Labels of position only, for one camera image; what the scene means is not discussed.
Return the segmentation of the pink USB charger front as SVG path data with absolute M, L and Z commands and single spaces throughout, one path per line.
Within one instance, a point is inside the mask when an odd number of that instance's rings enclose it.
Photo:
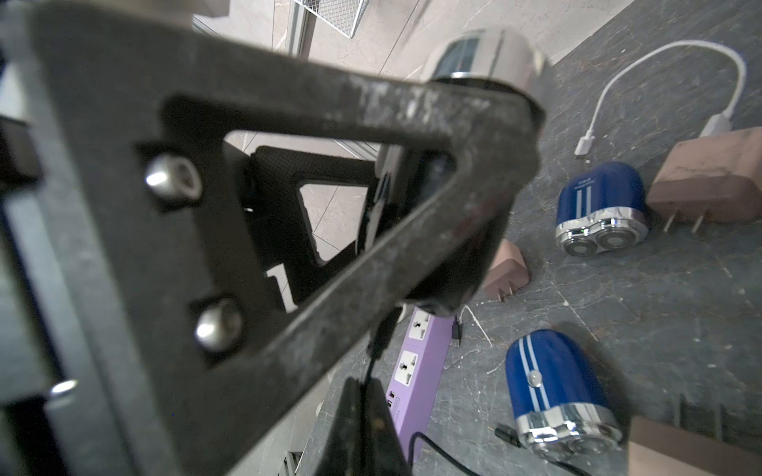
M 761 217 L 761 129 L 683 141 L 664 160 L 646 204 L 669 228 L 686 222 L 750 222 Z

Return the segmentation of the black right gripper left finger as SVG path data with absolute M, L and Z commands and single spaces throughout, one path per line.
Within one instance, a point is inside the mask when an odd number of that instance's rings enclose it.
M 343 385 L 316 475 L 359 475 L 363 464 L 363 403 L 361 382 L 348 378 Z

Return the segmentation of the pink usb charger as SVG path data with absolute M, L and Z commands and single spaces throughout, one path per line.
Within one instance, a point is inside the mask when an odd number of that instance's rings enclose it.
M 530 283 L 530 273 L 521 250 L 503 238 L 480 289 L 490 297 L 505 301 Z
M 683 141 L 664 160 L 646 204 L 669 228 L 686 222 L 750 222 L 761 217 L 761 129 Z

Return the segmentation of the purple power strip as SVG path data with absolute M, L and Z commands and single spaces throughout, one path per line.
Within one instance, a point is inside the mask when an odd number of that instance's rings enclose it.
M 404 334 L 386 401 L 405 458 L 418 458 L 423 447 L 418 441 L 410 450 L 410 441 L 416 432 L 427 431 L 452 342 L 453 324 L 453 317 L 436 317 L 415 309 Z

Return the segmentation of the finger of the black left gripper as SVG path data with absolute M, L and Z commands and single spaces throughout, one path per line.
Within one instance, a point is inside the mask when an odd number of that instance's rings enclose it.
M 319 257 L 301 188 L 307 184 L 375 190 L 373 162 L 269 146 L 240 158 L 240 203 L 263 266 L 282 265 L 295 303 L 305 303 L 356 257 L 351 242 L 333 259 Z
M 77 330 L 91 371 L 60 430 L 69 464 L 222 475 L 381 317 L 333 285 L 295 303 L 240 203 L 240 158 L 269 146 L 373 162 L 352 82 L 382 79 L 85 2 L 23 6 L 38 172 L 23 268 L 38 315 Z M 357 242 L 368 188 L 301 188 L 319 257 Z

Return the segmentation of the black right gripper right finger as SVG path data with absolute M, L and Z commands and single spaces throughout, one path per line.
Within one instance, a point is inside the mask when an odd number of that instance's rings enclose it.
M 386 394 L 375 378 L 364 386 L 364 474 L 412 474 L 389 412 Z

